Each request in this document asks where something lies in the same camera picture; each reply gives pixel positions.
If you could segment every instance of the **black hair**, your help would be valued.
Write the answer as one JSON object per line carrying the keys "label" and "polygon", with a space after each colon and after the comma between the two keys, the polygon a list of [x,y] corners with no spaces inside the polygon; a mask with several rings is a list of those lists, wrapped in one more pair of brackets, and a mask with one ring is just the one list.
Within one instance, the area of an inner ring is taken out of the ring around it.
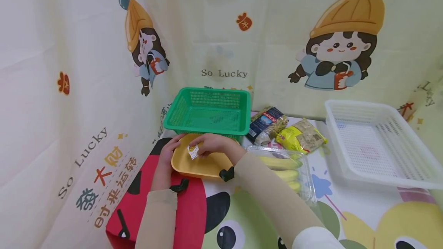
{"label": "black hair", "polygon": [[[157,39],[152,42],[152,44],[154,45],[154,47],[152,49],[158,51],[165,58],[167,65],[169,65],[169,60],[166,58],[166,52],[162,47],[162,44],[160,42],[160,37],[158,37],[158,34],[154,30],[154,28],[146,27],[146,28],[142,28],[141,31],[147,35],[155,35],[155,37],[157,37]],[[139,54],[140,54],[140,41],[138,41],[135,50],[132,52],[132,59],[134,59],[134,62],[138,66],[141,66],[141,65],[143,65],[143,63],[140,62],[138,59]]]}
{"label": "black hair", "polygon": [[[353,34],[352,31],[343,32],[343,36],[346,39],[350,39],[352,37],[352,34]],[[309,39],[309,41],[306,44],[306,54],[317,57],[317,53],[314,53],[311,51],[312,46],[319,45],[321,42],[330,39],[332,37],[332,35],[333,35],[333,33],[329,33],[329,34],[324,34],[324,35]],[[357,36],[361,39],[362,42],[371,43],[371,47],[366,51],[362,51],[360,56],[358,56],[358,58],[356,58],[354,60],[354,61],[356,61],[356,63],[358,63],[358,66],[360,67],[361,80],[363,80],[368,75],[366,70],[368,69],[368,67],[371,65],[371,62],[372,62],[370,56],[371,56],[372,52],[374,52],[374,49],[377,45],[377,36],[373,35],[373,34],[363,33],[363,32],[358,32]]]}

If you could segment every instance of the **tray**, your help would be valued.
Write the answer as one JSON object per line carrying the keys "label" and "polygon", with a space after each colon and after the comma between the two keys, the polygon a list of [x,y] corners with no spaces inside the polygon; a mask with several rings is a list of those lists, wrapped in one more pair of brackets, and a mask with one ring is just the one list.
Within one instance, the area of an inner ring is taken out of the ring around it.
{"label": "tray", "polygon": [[187,146],[198,136],[200,135],[187,134],[180,139],[180,146],[175,148],[172,155],[172,168],[183,176],[222,181],[219,176],[220,171],[228,170],[233,165],[223,153],[212,153],[206,158],[191,159]]}
{"label": "tray", "polygon": [[443,167],[396,109],[350,100],[328,100],[325,106],[326,125],[344,177],[443,190]]}

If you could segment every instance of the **cartoon girl with orange hat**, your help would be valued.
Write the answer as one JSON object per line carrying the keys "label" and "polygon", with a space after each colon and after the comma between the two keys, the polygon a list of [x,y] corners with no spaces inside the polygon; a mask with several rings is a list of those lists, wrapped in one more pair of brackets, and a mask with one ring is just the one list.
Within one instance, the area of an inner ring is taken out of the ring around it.
{"label": "cartoon girl with orange hat", "polygon": [[168,69],[169,60],[145,9],[136,0],[118,1],[128,11],[125,22],[128,50],[137,65],[137,74],[141,76],[141,94],[147,96],[149,82],[152,88],[154,78]]}
{"label": "cartoon girl with orange hat", "polygon": [[368,76],[371,54],[385,16],[382,0],[338,0],[318,20],[291,83],[308,76],[305,87],[343,90]]}

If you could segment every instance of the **cartoon eye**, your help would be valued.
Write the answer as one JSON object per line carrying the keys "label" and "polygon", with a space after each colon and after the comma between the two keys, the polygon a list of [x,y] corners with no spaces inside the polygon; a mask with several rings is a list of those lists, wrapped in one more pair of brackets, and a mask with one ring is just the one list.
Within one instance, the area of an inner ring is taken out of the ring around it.
{"label": "cartoon eye", "polygon": [[287,249],[281,237],[278,238],[278,249]]}
{"label": "cartoon eye", "polygon": [[395,241],[395,249],[428,249],[420,241],[411,237],[399,237]]}
{"label": "cartoon eye", "polygon": [[217,244],[220,249],[242,249],[245,245],[245,232],[234,220],[220,224],[217,232]]}

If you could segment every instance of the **orange hat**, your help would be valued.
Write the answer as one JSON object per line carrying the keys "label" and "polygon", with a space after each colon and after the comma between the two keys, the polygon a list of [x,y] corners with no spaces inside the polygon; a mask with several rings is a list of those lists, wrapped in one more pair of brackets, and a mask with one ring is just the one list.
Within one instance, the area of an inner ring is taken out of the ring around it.
{"label": "orange hat", "polygon": [[128,14],[126,15],[126,39],[128,50],[134,52],[139,41],[140,30],[146,27],[154,28],[148,13],[135,0],[129,0]]}
{"label": "orange hat", "polygon": [[383,25],[382,0],[338,0],[318,20],[311,38],[335,32],[363,32],[376,35]]}

